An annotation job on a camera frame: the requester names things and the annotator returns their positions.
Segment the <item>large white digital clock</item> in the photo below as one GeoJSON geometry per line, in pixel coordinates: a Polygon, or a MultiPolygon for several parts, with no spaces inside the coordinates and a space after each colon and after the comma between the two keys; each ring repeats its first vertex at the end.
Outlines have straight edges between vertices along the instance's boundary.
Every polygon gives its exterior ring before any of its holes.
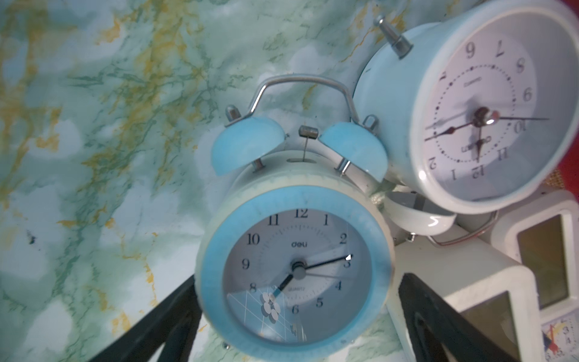
{"type": "Polygon", "coordinates": [[[395,247],[388,311],[407,360],[417,361],[399,296],[406,273],[417,275],[514,361],[543,361],[538,292],[531,270],[480,239],[437,247],[419,236],[395,247]]]}

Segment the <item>cream blue round clock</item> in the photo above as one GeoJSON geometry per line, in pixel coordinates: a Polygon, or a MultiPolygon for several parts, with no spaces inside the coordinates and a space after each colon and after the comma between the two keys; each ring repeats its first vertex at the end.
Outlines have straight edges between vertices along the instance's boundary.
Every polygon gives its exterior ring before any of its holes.
{"type": "Polygon", "coordinates": [[[394,277],[391,231],[372,202],[388,157],[374,134],[375,116],[360,119],[341,82],[281,75],[260,84],[247,113],[229,123],[211,149],[222,176],[238,176],[206,228],[195,292],[212,328],[244,354],[274,361],[326,357],[357,339],[377,318],[394,277]],[[301,126],[339,160],[284,150],[276,121],[256,116],[268,87],[314,83],[341,92],[350,113],[325,131],[301,126]]]}

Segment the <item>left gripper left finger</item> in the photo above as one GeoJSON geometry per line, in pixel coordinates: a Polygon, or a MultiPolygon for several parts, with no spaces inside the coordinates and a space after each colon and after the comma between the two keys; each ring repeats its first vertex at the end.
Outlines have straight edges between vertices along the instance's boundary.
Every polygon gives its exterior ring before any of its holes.
{"type": "Polygon", "coordinates": [[[191,276],[93,361],[187,361],[202,317],[191,276]]]}

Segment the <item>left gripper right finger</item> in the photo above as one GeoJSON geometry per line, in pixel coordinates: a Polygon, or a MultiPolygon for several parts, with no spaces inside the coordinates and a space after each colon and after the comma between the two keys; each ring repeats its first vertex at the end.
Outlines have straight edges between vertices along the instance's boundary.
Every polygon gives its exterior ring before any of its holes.
{"type": "Polygon", "coordinates": [[[417,361],[514,361],[413,273],[398,289],[417,361]]]}

